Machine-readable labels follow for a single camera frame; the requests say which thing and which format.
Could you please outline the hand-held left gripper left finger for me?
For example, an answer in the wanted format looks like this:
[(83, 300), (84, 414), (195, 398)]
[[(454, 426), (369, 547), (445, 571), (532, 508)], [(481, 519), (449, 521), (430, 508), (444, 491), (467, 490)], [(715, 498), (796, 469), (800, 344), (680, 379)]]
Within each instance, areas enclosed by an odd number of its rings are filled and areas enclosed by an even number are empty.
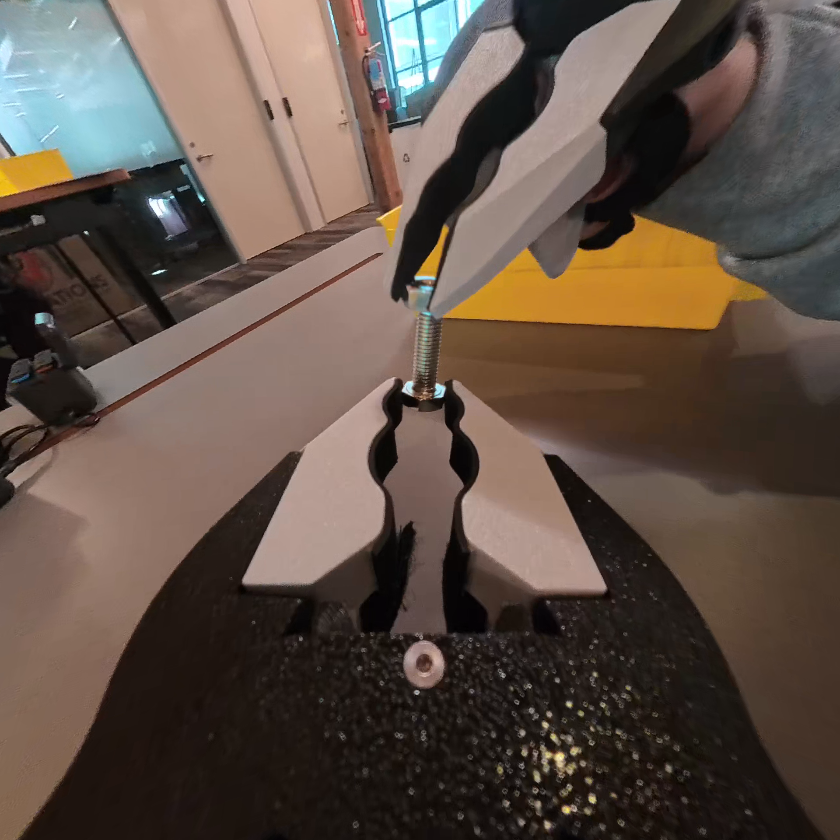
[(385, 380), (300, 452), (242, 579), (246, 592), (340, 604), (364, 623), (395, 535), (385, 479), (397, 462), (402, 388)]

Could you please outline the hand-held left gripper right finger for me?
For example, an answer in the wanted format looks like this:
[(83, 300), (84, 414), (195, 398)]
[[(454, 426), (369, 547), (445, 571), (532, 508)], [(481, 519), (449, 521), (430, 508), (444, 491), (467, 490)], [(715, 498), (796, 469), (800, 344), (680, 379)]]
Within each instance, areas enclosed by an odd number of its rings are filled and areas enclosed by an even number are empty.
[(497, 624), (509, 607), (600, 598), (607, 585), (542, 450), (455, 380), (449, 465), (461, 482), (445, 554), (447, 624)]

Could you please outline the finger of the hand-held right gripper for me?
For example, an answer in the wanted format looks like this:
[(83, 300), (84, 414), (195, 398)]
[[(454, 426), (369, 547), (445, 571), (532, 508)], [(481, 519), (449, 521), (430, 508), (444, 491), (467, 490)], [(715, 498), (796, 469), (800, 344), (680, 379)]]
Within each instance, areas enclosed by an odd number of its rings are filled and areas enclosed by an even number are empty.
[[(460, 218), (489, 190), (504, 151), (535, 122), (550, 98), (556, 54), (539, 49), (516, 29), (484, 29), (471, 46), (454, 44), (438, 75), (424, 118), (438, 143), (440, 164), (413, 213), (401, 210), (387, 289), (407, 301), (426, 258), (446, 231), (452, 250)], [(432, 301), (444, 299), (438, 265)]]
[(485, 2), (445, 55), (429, 101), (429, 281), (443, 317), (529, 251), (571, 263), (610, 129), (677, 58), (682, 2)]

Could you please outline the silver hex nut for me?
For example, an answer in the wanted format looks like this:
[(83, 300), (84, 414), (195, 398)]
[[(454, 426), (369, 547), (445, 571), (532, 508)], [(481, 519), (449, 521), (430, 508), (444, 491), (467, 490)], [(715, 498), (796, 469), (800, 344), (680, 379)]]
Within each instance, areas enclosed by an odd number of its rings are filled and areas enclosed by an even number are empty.
[(419, 412), (435, 412), (444, 407), (447, 387), (435, 384), (431, 389), (417, 391), (415, 382), (408, 381), (402, 388), (402, 404)]

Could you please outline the yellow plastic bin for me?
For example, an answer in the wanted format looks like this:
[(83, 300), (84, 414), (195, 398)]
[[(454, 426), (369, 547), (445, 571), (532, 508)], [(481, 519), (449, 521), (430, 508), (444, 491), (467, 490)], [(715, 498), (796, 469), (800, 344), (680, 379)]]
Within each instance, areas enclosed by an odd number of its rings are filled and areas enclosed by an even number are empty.
[(613, 247), (578, 250), (557, 279), (524, 250), (447, 319), (705, 331), (730, 303), (767, 297), (720, 268), (711, 242), (639, 218)]
[(1, 159), (1, 197), (69, 182), (74, 178), (58, 150), (42, 150)]

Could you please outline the silver hex bolt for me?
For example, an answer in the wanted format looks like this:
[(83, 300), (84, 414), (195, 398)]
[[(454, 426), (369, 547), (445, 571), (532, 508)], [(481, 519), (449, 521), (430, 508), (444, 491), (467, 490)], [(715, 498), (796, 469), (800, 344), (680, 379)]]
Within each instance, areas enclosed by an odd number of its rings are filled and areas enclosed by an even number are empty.
[(438, 383), (443, 321), (429, 311), (434, 288), (435, 280), (430, 276), (417, 276), (407, 287), (406, 304), (416, 314), (411, 381), (417, 391), (431, 389)]

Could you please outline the person's right forearm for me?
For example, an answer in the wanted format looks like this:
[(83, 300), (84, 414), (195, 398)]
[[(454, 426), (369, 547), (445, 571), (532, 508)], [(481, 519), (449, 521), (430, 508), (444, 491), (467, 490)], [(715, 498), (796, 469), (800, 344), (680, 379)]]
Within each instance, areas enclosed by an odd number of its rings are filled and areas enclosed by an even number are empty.
[(729, 275), (839, 320), (839, 12), (750, 12), (759, 75), (730, 129), (641, 216), (717, 247)]

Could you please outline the person's right hand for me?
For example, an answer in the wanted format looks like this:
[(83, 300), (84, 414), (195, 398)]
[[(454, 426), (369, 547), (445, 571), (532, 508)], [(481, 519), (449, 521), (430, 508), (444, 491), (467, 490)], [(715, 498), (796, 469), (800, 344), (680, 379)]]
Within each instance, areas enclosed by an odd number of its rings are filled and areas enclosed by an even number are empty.
[[(726, 135), (752, 95), (759, 68), (758, 45), (750, 35), (743, 35), (721, 63), (697, 80), (673, 91), (688, 116), (688, 139), (677, 162), (654, 189), (654, 197), (635, 209), (644, 209), (665, 193)], [(610, 161), (598, 185), (587, 194), (590, 203), (605, 201), (635, 177), (642, 160), (639, 156), (642, 154), (640, 142), (635, 148), (628, 141), (622, 154)]]

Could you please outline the white recycling cabinet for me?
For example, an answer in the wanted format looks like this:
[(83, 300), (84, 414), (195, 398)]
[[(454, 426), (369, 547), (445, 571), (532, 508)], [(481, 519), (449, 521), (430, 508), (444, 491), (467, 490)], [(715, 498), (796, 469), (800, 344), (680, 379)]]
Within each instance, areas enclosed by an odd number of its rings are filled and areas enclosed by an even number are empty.
[(390, 128), (389, 139), (402, 189), (402, 210), (411, 215), (440, 164), (438, 142), (432, 134), (427, 134), (420, 118), (400, 121)]

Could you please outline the red fire extinguisher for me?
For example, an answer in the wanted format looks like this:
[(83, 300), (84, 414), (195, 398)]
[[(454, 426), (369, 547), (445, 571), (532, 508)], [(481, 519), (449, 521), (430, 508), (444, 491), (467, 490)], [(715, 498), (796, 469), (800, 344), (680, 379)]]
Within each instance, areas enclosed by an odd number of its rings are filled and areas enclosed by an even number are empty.
[(387, 88), (382, 60), (378, 52), (381, 44), (378, 41), (364, 49), (361, 67), (373, 111), (377, 114), (386, 115), (392, 109), (392, 102)]

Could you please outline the grid pane window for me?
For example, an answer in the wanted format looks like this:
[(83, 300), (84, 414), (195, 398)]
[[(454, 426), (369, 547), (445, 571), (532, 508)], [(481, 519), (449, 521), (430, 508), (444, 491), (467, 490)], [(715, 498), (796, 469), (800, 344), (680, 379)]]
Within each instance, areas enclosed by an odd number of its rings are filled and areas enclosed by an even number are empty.
[(380, 1), (396, 85), (415, 93), (435, 81), (446, 50), (482, 1)]

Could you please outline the white door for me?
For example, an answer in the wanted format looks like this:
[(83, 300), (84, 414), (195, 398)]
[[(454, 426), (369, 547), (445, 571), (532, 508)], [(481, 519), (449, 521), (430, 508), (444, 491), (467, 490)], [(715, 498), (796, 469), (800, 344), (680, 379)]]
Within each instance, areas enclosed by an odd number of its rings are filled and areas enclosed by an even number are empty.
[(261, 38), (326, 222), (368, 204), (322, 5), (252, 2)]
[(110, 1), (227, 241), (247, 261), (310, 230), (228, 2)]

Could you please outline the dark grey charger box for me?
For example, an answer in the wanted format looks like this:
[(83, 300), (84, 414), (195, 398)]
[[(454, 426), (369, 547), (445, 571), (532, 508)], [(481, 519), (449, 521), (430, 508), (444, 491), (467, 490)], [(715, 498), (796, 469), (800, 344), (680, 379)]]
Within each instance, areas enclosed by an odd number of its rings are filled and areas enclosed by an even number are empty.
[(46, 348), (12, 364), (6, 396), (48, 427), (91, 416), (98, 408), (98, 394), (68, 337), (46, 311), (36, 313), (34, 327)]

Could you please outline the brown top desk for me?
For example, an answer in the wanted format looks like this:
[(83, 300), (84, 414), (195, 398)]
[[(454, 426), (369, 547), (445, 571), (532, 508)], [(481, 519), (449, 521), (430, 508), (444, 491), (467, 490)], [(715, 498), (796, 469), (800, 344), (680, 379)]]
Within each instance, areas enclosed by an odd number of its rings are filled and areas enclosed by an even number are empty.
[(177, 320), (151, 280), (141, 271), (114, 227), (123, 216), (115, 198), (118, 186), (130, 183), (124, 169), (105, 171), (42, 185), (1, 199), (3, 259), (38, 247), (58, 247), (79, 236), (114, 278), (123, 278), (161, 330)]

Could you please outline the wooden post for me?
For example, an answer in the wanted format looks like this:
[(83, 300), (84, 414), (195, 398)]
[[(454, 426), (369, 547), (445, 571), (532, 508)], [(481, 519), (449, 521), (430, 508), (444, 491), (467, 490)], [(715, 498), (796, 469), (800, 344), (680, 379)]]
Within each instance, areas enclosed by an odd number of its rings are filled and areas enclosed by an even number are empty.
[(338, 32), (345, 75), (371, 173), (374, 199), (385, 214), (403, 203), (403, 192), (397, 176), (386, 116), (373, 111), (361, 67), (364, 49), (372, 45), (371, 36), (368, 26), (368, 35), (363, 38), (358, 36), (350, 1), (330, 1), (329, 5)]

